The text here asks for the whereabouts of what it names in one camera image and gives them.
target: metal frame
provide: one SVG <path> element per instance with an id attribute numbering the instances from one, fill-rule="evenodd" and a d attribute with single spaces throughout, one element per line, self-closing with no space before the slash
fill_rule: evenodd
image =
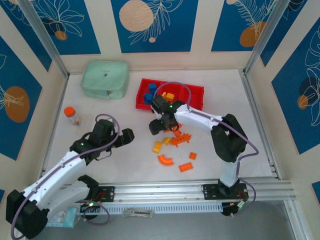
<path id="1" fill-rule="evenodd" d="M 284 14 L 290 1 L 291 0 L 279 0 L 275 4 L 268 21 L 266 21 L 261 35 L 259 36 L 255 46 L 253 47 L 251 56 L 243 69 L 245 76 L 247 76 L 250 73 L 251 69 L 253 68 L 257 60 L 260 58 L 262 51 L 264 50 L 267 42 L 269 41 L 272 33 L 274 32 L 279 20 Z"/>
<path id="2" fill-rule="evenodd" d="M 30 26 L 32 27 L 33 31 L 35 32 L 36 36 L 39 38 L 45 50 L 49 54 L 50 58 L 55 63 L 56 67 L 59 69 L 61 74 L 67 78 L 69 76 L 67 68 L 60 57 L 56 45 L 52 41 L 45 26 L 41 22 L 41 19 L 39 18 L 36 10 L 28 0 L 16 1 L 24 16 L 28 20 Z"/>
<path id="3" fill-rule="evenodd" d="M 254 64 L 259 59 L 261 52 L 266 46 L 270 36 L 272 35 L 275 27 L 277 26 L 284 10 L 286 9 L 290 0 L 277 1 L 274 10 L 272 11 L 269 20 L 267 21 L 264 31 L 262 31 L 252 54 L 245 65 L 243 70 L 240 70 L 240 76 L 245 89 L 253 117 L 260 135 L 260 138 L 264 145 L 264 150 L 268 156 L 268 161 L 272 171 L 272 177 L 254 177 L 245 179 L 253 185 L 257 192 L 257 201 L 284 201 L 287 209 L 288 217 L 291 222 L 292 229 L 296 239 L 311 240 L 307 225 L 304 222 L 303 215 L 296 196 L 289 180 L 281 180 L 282 176 L 279 171 L 277 161 L 274 156 L 271 144 L 268 140 L 264 124 L 256 104 L 255 95 L 253 93 L 250 76 Z M 17 0 L 19 7 L 21 8 L 26 19 L 29 21 L 31 27 L 40 39 L 41 43 L 45 47 L 52 61 L 56 64 L 59 71 L 67 78 L 63 93 L 61 94 L 60 104 L 58 106 L 55 121 L 52 128 L 51 137 L 48 142 L 48 147 L 42 163 L 42 168 L 39 171 L 39 176 L 43 173 L 47 166 L 50 150 L 52 147 L 53 138 L 57 128 L 57 122 L 59 119 L 59 113 L 61 111 L 63 99 L 66 93 L 68 84 L 69 73 L 60 57 L 60 54 L 54 45 L 51 37 L 42 24 L 39 16 L 37 15 L 32 4 L 28 0 Z M 115 186 L 114 202 L 108 203 L 109 207 L 123 207 L 125 205 L 141 205 L 147 204 L 151 206 L 162 205 L 176 205 L 184 206 L 186 204 L 193 204 L 193 206 L 201 207 L 203 203 L 223 203 L 230 202 L 230 200 L 204 200 L 202 192 L 203 184 L 216 184 L 217 180 L 195 180 L 195 181 L 175 181 L 175 182 L 148 182 L 148 183 L 104 183 L 102 186 Z M 249 196 L 252 197 L 252 189 L 248 189 Z"/>
<path id="4" fill-rule="evenodd" d="M 263 146 L 264 146 L 264 151 L 268 157 L 269 163 L 272 167 L 275 168 L 275 173 L 278 179 L 283 179 L 281 176 L 281 173 L 279 171 L 279 166 L 277 164 L 276 158 L 275 158 L 275 153 L 271 147 L 271 144 L 268 140 L 267 134 L 266 134 L 266 130 L 261 118 L 261 114 L 260 111 L 258 109 L 257 103 L 256 103 L 256 98 L 254 95 L 254 92 L 252 90 L 251 87 L 251 81 L 250 81 L 250 77 L 248 75 L 245 75 L 244 70 L 239 70 L 239 74 L 242 80 L 242 84 L 246 93 L 246 96 L 248 98 L 252 113 L 253 113 L 253 117 L 255 120 L 255 124 L 257 126 L 260 138 L 262 140 Z"/>

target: small bottle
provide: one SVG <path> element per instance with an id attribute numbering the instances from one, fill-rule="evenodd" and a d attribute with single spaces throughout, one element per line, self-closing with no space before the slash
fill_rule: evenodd
<path id="1" fill-rule="evenodd" d="M 77 115 L 76 110 L 72 106 L 67 106 L 64 109 L 64 114 L 68 119 L 70 119 L 73 125 L 79 125 L 80 117 Z"/>

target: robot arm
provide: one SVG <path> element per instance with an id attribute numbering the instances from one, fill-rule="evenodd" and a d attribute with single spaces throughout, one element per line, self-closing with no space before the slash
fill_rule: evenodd
<path id="1" fill-rule="evenodd" d="M 221 186 L 221 191 L 227 195 L 230 188 L 239 182 L 237 176 L 238 158 L 245 151 L 247 142 L 234 132 L 229 131 L 219 121 L 235 128 L 246 137 L 236 118 L 231 114 L 222 117 L 211 115 L 192 107 L 188 108 L 182 101 L 170 103 L 160 95 L 153 99 L 151 108 L 157 118 L 149 124 L 149 129 L 153 135 L 163 130 L 172 130 L 178 126 L 178 123 L 186 124 L 211 134 L 215 152 L 222 159 L 222 173 L 219 179 L 223 185 Z"/>
<path id="2" fill-rule="evenodd" d="M 13 224 L 18 208 L 33 193 L 23 206 L 15 223 L 17 230 L 28 239 L 32 239 L 45 228 L 48 219 L 59 211 L 83 199 L 93 200 L 99 194 L 99 183 L 87 175 L 80 175 L 88 164 L 93 160 L 98 160 L 101 152 L 109 152 L 111 148 L 129 144 L 135 136 L 133 131 L 127 128 L 122 130 L 122 135 L 117 139 L 115 137 L 114 124 L 111 121 L 100 119 L 95 124 L 93 131 L 76 140 L 63 159 L 42 178 L 22 192 L 13 190 L 8 195 L 6 220 Z M 103 148 L 112 141 L 109 147 Z M 66 164 L 66 161 L 74 157 L 76 158 Z M 61 189 L 64 184 L 72 181 L 75 183 Z"/>

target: yellow block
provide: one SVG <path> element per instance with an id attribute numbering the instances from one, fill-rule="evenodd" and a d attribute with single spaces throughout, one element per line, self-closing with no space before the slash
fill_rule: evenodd
<path id="1" fill-rule="evenodd" d="M 165 145 L 168 145 L 171 141 L 171 138 L 170 137 L 165 137 L 163 140 L 162 140 L 162 143 L 165 144 Z"/>
<path id="2" fill-rule="evenodd" d="M 172 93 L 167 93 L 165 99 L 169 102 L 173 102 L 175 99 L 175 95 L 173 95 Z"/>
<path id="3" fill-rule="evenodd" d="M 156 141 L 153 147 L 152 152 L 154 152 L 155 154 L 160 153 L 160 149 L 162 147 L 162 142 Z"/>

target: small clip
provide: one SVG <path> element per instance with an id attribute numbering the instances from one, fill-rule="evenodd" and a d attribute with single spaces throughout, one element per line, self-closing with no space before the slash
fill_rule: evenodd
<path id="1" fill-rule="evenodd" d="M 155 211 L 153 210 L 143 210 L 139 208 L 127 208 L 122 212 L 122 216 L 124 217 L 145 217 L 152 218 L 155 215 Z"/>

